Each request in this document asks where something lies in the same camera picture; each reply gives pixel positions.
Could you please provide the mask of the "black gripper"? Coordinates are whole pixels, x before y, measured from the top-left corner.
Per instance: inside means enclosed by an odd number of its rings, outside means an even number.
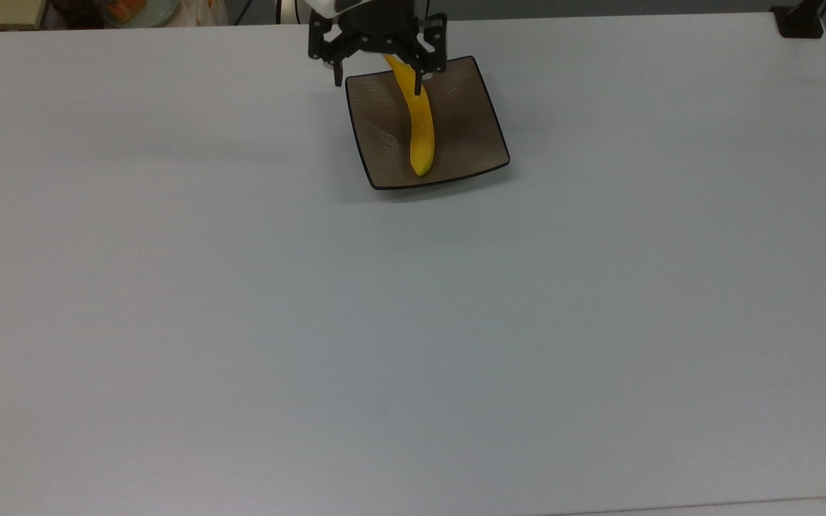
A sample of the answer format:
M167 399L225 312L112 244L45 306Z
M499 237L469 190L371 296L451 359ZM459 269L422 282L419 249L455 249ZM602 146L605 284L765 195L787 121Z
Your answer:
M359 50L394 54L415 75L419 97L430 73L445 72L448 62L446 14L417 16L414 1L335 1L337 19L310 16L308 56L331 68L340 87L343 65Z

